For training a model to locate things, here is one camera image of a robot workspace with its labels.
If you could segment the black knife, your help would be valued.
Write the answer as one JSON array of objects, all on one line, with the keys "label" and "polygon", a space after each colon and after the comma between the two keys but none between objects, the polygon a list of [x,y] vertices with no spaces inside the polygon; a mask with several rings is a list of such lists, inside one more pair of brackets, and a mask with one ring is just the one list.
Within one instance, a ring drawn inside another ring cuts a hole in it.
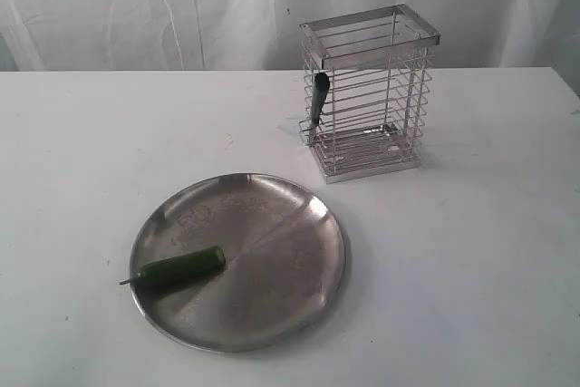
[{"label": "black knife", "polygon": [[310,127],[308,131],[309,146],[312,146],[314,144],[316,129],[319,126],[320,117],[329,90],[330,90],[330,79],[328,75],[326,73],[317,73],[314,76],[314,86],[310,109]]}]

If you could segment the green chili pepper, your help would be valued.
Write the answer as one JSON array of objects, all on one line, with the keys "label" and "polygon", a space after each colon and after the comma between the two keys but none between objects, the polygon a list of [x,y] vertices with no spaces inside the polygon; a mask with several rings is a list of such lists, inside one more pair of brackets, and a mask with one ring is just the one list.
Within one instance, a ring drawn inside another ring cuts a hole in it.
[{"label": "green chili pepper", "polygon": [[152,288],[180,285],[221,271],[226,262],[223,249],[213,246],[148,263],[119,285]]}]

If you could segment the round stainless steel plate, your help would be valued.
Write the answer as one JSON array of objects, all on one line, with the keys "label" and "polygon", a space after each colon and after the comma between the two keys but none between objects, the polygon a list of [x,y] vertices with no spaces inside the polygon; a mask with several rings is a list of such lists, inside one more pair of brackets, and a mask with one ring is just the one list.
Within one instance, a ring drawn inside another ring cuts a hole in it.
[{"label": "round stainless steel plate", "polygon": [[129,272],[214,246],[224,253],[221,271],[130,290],[162,334],[222,353],[266,347],[318,320],[338,293],[347,258],[337,219],[309,189],[274,175],[233,173],[158,206],[135,238]]}]

